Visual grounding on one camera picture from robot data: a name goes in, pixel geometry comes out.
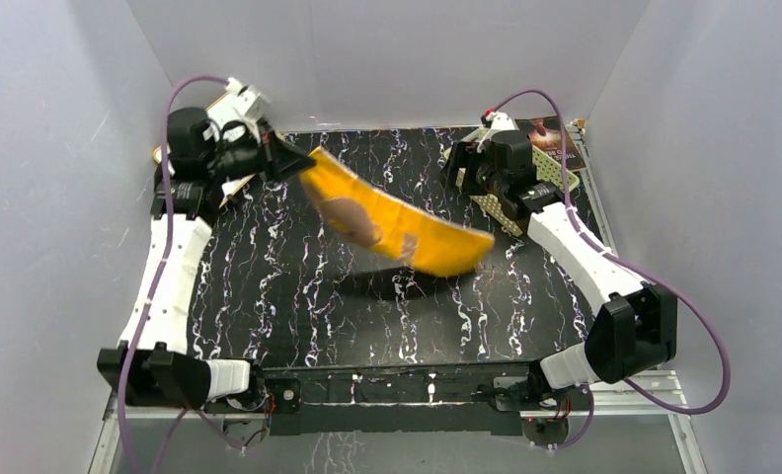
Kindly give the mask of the wood framed whiteboard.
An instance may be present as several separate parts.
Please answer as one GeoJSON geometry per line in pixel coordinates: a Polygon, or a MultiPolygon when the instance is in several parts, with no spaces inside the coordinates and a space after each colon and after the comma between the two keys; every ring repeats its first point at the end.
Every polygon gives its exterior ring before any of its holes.
{"type": "MultiPolygon", "coordinates": [[[[233,104],[234,97],[229,93],[223,93],[218,99],[216,99],[205,109],[208,113],[208,116],[216,121],[216,123],[219,125],[219,128],[222,128],[229,121],[240,118],[240,116],[235,111],[233,104]]],[[[221,185],[223,200],[220,206],[224,206],[232,197],[240,194],[243,188],[252,182],[255,178],[256,176],[252,174],[238,178],[236,180],[225,181],[221,185]]]]}

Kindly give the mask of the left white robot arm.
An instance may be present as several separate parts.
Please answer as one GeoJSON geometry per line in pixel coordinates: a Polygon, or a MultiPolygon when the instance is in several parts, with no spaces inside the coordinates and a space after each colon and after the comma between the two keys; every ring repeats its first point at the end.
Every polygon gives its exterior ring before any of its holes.
{"type": "Polygon", "coordinates": [[[283,182],[314,162],[266,118],[219,124],[204,109],[183,108],[169,113],[166,125],[141,287],[117,345],[100,350],[97,369],[127,406],[194,409],[230,398],[255,411],[268,386],[252,360],[188,353],[194,286],[223,184],[248,176],[283,182]]]}

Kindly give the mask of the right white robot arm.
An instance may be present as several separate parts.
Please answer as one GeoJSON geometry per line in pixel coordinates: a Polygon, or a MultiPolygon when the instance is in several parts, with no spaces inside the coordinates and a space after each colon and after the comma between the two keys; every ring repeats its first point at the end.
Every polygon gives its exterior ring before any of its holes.
{"type": "Polygon", "coordinates": [[[520,230],[564,270],[595,319],[580,343],[532,361],[526,378],[492,384],[496,401],[555,408],[568,392],[594,382],[616,383],[673,359],[677,298],[614,262],[614,254],[570,203],[571,175],[521,130],[478,129],[452,145],[442,169],[447,184],[509,227],[520,230]]]}

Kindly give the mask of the orange towel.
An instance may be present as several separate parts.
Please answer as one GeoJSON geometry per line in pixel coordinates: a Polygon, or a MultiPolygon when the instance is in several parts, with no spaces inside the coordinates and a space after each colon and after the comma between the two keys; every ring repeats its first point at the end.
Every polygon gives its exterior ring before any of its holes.
{"type": "Polygon", "coordinates": [[[479,265],[493,234],[436,217],[377,189],[319,146],[315,165],[299,175],[322,219],[351,244],[435,277],[455,277],[479,265]]]}

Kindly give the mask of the green plastic basket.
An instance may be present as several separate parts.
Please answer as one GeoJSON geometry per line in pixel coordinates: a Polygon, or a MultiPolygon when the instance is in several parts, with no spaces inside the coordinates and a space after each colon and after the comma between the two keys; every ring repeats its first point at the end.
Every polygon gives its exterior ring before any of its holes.
{"type": "MultiPolygon", "coordinates": [[[[533,148],[533,163],[537,173],[537,183],[527,189],[526,195],[520,195],[522,199],[528,201],[532,195],[540,193],[555,194],[554,189],[561,195],[563,189],[562,167],[561,163],[538,149],[533,148]]],[[[528,218],[519,220],[511,219],[502,211],[502,205],[496,195],[487,194],[485,196],[471,196],[481,210],[494,218],[503,228],[503,230],[514,237],[526,237],[528,218]]]]}

